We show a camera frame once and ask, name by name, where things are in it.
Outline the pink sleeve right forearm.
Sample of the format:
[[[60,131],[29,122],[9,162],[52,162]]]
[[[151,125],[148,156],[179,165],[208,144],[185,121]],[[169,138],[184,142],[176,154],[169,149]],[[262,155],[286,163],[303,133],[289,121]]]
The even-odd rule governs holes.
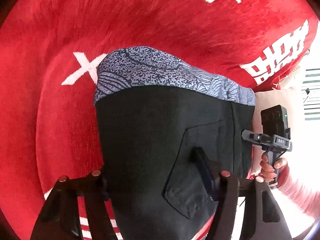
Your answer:
[[[304,182],[286,164],[279,172],[277,188],[303,213],[314,219],[319,218],[319,179]]]

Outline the person's right hand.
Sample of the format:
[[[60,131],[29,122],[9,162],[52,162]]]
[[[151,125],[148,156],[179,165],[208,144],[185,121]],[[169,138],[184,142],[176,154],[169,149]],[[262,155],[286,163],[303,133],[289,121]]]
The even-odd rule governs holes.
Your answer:
[[[280,158],[274,163],[274,165],[270,165],[268,163],[267,155],[263,154],[261,156],[260,167],[261,170],[258,176],[267,183],[276,179],[280,184],[282,184],[289,176],[290,169],[285,158]]]

